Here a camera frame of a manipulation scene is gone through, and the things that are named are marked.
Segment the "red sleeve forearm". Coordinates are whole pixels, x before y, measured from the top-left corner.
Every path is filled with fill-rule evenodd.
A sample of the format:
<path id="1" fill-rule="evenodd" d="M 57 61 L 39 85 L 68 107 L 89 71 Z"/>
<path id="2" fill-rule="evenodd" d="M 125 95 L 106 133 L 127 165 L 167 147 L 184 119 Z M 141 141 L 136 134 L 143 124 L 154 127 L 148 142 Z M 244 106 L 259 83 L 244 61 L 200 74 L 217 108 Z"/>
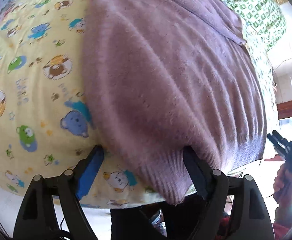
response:
<path id="1" fill-rule="evenodd" d="M 230 216 L 222 218 L 215 239 L 225 239 L 226 231 L 229 225 Z M 275 239 L 282 239 L 292 227 L 292 213 L 275 215 L 273 223 Z"/>

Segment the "person right hand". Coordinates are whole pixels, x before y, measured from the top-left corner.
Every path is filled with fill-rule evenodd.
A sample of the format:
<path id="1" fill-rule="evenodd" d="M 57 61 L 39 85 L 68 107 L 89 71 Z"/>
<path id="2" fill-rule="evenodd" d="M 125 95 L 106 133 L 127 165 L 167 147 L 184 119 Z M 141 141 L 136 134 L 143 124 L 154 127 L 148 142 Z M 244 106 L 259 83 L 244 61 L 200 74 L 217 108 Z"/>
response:
<path id="1" fill-rule="evenodd" d="M 278 202 L 279 206 L 275 210 L 275 223 L 286 228 L 292 227 L 292 173 L 282 164 L 275 177 L 273 189 L 277 193 L 282 191 L 288 184 L 285 194 L 281 194 Z"/>

